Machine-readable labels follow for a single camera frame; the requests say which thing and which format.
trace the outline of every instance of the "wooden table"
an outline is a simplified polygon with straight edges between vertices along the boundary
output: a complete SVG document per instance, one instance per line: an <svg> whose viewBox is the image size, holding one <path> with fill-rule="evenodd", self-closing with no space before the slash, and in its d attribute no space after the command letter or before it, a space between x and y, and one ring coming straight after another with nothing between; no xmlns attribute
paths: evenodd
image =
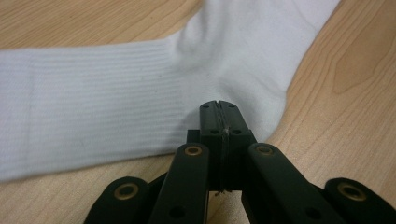
<svg viewBox="0 0 396 224"><path fill-rule="evenodd" d="M0 0L0 49L165 37L199 0ZM356 179L396 206L396 1L340 3L306 53L283 119L267 141L312 183ZM147 181L172 155L0 184L0 223L81 223L114 179ZM210 196L208 223L248 223L240 193Z"/></svg>

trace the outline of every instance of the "light brown wood grain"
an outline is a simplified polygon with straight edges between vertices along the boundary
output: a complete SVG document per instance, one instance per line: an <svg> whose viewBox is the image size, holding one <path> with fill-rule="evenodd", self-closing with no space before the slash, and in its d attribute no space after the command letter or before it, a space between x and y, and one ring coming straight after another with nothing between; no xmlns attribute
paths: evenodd
<svg viewBox="0 0 396 224"><path fill-rule="evenodd" d="M0 49L86 46L161 38L201 1L0 0ZM344 176L396 206L396 1L342 1L290 84L268 140L312 183ZM172 155L0 184L0 223L82 223L114 179L147 181ZM210 196L208 223L248 223L240 193Z"/></svg>

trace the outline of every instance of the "table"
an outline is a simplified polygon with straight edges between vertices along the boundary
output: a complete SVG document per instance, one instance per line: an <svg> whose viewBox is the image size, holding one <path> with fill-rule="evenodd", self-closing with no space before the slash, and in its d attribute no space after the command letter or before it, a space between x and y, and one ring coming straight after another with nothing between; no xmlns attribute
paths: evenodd
<svg viewBox="0 0 396 224"><path fill-rule="evenodd" d="M0 49L124 43L180 29L200 0L1 0ZM396 1L346 0L304 56L267 140L312 183L355 179L396 207ZM114 179L151 181L173 156L0 184L1 223L82 223ZM240 192L210 194L208 223L248 223Z"/></svg>

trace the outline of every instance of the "white fabric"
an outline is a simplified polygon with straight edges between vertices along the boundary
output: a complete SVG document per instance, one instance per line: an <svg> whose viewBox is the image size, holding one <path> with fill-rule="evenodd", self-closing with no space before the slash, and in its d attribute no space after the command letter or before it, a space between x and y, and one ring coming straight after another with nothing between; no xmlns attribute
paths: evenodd
<svg viewBox="0 0 396 224"><path fill-rule="evenodd" d="M165 39L0 51L0 180L173 152L212 100L264 141L337 3L208 0Z"/></svg>

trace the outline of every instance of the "ribbed fabric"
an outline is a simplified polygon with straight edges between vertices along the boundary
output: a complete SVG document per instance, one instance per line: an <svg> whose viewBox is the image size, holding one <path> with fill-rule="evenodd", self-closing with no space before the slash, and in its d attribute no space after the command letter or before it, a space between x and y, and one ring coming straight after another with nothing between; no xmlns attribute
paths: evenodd
<svg viewBox="0 0 396 224"><path fill-rule="evenodd" d="M212 100L265 140L337 4L313 2L211 0L161 40L0 51L0 180L172 152Z"/></svg>

